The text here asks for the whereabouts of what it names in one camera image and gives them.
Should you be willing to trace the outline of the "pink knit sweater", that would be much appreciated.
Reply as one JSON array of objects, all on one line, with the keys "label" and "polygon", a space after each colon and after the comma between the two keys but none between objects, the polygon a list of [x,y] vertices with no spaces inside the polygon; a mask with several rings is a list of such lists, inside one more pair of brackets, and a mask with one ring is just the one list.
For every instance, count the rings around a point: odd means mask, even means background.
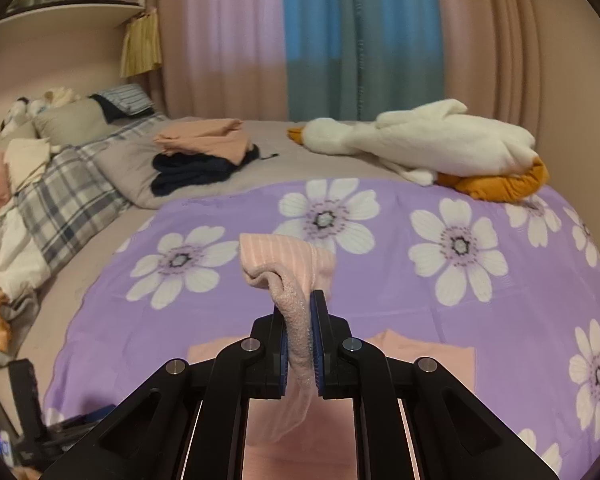
[{"label": "pink knit sweater", "polygon": [[290,344],[285,396],[250,404],[246,478],[354,478],[352,404],[318,397],[311,351],[309,296],[329,291],[335,256],[288,236],[242,234],[239,259],[246,282],[282,312]]}]

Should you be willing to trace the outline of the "purple floral bed sheet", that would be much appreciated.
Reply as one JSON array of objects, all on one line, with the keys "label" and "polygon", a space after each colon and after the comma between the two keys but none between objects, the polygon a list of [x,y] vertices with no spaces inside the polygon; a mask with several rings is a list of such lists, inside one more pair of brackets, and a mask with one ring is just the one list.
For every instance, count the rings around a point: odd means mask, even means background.
[{"label": "purple floral bed sheet", "polygon": [[521,205],[445,188],[318,179],[176,200],[125,242],[69,325],[48,422],[124,399],[194,344],[243,335],[271,301],[249,287],[244,233],[337,259],[329,309],[355,334],[470,347],[478,397],[563,479],[600,456],[600,252],[546,188]]}]

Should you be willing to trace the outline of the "plaid grey white quilt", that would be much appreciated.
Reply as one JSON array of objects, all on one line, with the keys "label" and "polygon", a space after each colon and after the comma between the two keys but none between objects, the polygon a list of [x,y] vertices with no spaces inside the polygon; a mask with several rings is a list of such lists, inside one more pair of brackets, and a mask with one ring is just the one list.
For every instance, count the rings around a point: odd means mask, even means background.
[{"label": "plaid grey white quilt", "polygon": [[138,138],[163,122],[160,113],[105,139],[68,146],[42,178],[18,192],[0,213],[0,289],[10,300],[38,289],[130,202],[98,168],[95,157],[118,141]]}]

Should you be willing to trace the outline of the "folded dark navy garment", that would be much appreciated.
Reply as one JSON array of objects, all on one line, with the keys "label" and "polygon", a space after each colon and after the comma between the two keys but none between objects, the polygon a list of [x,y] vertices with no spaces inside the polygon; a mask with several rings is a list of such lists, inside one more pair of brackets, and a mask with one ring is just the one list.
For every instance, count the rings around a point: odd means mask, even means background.
[{"label": "folded dark navy garment", "polygon": [[167,196],[189,185],[207,185],[226,181],[236,171],[260,157],[260,150],[253,145],[240,162],[206,154],[158,154],[152,160],[157,171],[150,190],[155,196]]}]

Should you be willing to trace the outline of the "grey pillow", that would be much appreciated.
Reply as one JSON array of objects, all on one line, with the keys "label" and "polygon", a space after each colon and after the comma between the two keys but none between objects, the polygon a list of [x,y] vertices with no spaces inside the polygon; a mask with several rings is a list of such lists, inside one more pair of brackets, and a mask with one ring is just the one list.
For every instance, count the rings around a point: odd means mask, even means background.
[{"label": "grey pillow", "polygon": [[178,196],[157,196],[151,191],[151,182],[158,176],[152,166],[160,153],[152,135],[134,139],[110,141],[108,148],[99,152],[94,161],[106,179],[134,206],[159,209]]}]

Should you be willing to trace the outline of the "white goose plush toy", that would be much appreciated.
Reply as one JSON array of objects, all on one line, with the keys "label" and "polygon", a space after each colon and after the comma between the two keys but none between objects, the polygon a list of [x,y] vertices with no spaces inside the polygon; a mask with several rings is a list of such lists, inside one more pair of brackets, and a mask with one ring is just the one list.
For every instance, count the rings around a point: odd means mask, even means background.
[{"label": "white goose plush toy", "polygon": [[287,136],[317,154],[373,155],[407,181],[485,202],[518,203],[550,177],[527,129],[469,115],[456,99],[381,113],[373,122],[316,118]]}]

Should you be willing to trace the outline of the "folded peach garment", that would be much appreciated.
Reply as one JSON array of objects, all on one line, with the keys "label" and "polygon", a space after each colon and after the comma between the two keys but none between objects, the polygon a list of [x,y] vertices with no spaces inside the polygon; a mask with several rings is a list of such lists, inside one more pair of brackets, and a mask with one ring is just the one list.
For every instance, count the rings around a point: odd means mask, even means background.
[{"label": "folded peach garment", "polygon": [[204,119],[170,122],[154,135],[154,143],[165,155],[208,155],[238,165],[252,150],[240,119]]}]

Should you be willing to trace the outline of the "striped blue pillow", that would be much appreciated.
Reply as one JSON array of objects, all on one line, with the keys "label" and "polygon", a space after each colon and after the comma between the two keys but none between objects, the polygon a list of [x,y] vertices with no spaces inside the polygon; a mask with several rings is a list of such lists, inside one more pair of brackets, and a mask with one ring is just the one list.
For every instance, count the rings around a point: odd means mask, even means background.
[{"label": "striped blue pillow", "polygon": [[134,117],[154,109],[154,103],[139,84],[122,84],[92,94],[115,107],[123,116]]}]

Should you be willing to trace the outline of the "yellow hanging cloth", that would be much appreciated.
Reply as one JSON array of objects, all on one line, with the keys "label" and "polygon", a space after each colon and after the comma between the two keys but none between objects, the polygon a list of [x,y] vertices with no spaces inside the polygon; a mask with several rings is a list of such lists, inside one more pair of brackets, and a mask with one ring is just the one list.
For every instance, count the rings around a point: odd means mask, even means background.
[{"label": "yellow hanging cloth", "polygon": [[120,76],[130,78],[162,66],[159,15],[156,9],[132,18],[125,27]]}]

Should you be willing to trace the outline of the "pink and blue curtain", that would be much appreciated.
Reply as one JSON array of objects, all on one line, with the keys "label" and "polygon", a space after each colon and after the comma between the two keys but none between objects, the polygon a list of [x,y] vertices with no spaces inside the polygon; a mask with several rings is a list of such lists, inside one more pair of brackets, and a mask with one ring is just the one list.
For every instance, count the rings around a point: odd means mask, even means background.
[{"label": "pink and blue curtain", "polygon": [[531,0],[155,0],[172,117],[371,120],[454,98],[534,129]]}]

